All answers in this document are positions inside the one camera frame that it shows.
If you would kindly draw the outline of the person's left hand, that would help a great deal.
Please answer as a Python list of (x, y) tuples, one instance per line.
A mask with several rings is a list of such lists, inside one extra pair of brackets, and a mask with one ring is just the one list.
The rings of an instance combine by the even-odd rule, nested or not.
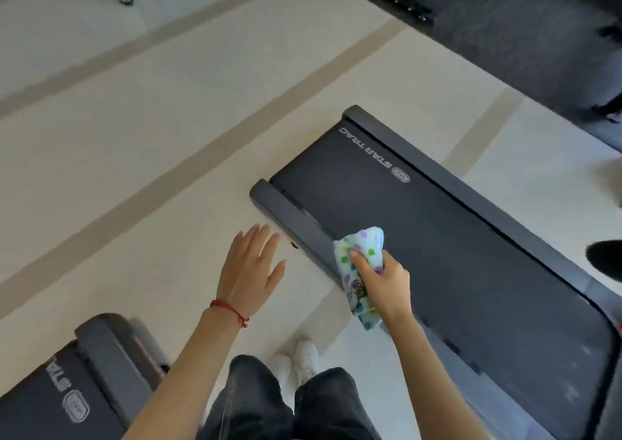
[(272, 256), (255, 256), (255, 234), (263, 225), (255, 224), (245, 234), (245, 256), (236, 263), (223, 264), (216, 291), (217, 304), (234, 312), (242, 325), (246, 325), (272, 293), (266, 291), (281, 235), (272, 231)]

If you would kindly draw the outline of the person's right hand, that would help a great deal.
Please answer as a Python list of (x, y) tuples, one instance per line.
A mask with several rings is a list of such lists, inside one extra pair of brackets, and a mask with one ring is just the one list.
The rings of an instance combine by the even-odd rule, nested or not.
[(371, 305), (386, 326), (414, 319), (410, 300), (410, 274), (386, 250), (384, 271), (375, 276), (361, 276)]

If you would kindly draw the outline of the polka-dot white cleaning cloth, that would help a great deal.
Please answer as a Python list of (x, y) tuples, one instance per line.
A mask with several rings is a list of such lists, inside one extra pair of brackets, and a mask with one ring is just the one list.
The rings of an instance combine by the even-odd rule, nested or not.
[(384, 239), (383, 230), (374, 226), (333, 242), (340, 283), (348, 299), (351, 313), (358, 318), (366, 331), (380, 325), (382, 318), (370, 303), (362, 277), (351, 261), (350, 250), (356, 250), (376, 273), (381, 274), (384, 269)]

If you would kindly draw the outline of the person's right forearm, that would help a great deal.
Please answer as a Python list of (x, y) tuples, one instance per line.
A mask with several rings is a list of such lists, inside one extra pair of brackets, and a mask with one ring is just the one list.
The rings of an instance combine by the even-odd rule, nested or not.
[(384, 316), (422, 440), (490, 440), (412, 312)]

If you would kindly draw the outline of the person's left forearm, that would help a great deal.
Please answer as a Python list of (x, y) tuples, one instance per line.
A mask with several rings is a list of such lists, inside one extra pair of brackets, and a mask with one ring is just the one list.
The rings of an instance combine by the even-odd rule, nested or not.
[(194, 440), (218, 374), (245, 326), (228, 308), (206, 309), (122, 440)]

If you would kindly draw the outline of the white shoe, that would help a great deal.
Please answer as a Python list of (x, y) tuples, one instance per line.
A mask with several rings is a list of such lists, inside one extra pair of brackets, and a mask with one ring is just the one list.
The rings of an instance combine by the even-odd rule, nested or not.
[(293, 360), (299, 387), (321, 372), (319, 352), (308, 339), (298, 342)]

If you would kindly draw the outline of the dark grey jeans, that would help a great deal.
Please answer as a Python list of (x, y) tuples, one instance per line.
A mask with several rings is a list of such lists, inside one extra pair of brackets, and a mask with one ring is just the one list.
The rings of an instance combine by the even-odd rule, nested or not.
[(382, 439), (343, 368), (330, 368), (304, 383), (295, 391), (291, 409), (268, 366), (238, 355), (197, 440)]

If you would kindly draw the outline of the black rounded object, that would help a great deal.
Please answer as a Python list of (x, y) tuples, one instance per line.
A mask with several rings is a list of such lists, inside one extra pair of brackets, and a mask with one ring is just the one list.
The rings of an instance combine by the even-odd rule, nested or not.
[(622, 239), (592, 243), (587, 246), (585, 255), (596, 270), (622, 284)]

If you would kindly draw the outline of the black dumbbell rack base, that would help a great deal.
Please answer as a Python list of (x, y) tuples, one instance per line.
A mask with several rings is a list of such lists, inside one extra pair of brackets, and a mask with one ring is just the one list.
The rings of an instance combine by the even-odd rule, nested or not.
[(425, 24), (426, 26), (434, 26), (434, 13), (433, 11), (419, 3), (417, 0), (383, 0), (393, 6), (400, 8), (402, 11), (414, 16), (416, 20)]

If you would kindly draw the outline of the dark grey floor mat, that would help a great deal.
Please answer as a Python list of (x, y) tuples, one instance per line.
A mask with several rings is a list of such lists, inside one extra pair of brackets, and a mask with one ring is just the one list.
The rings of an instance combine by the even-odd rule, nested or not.
[(367, 0), (622, 153), (619, 124), (589, 109), (622, 93), (622, 0), (418, 0), (433, 24)]

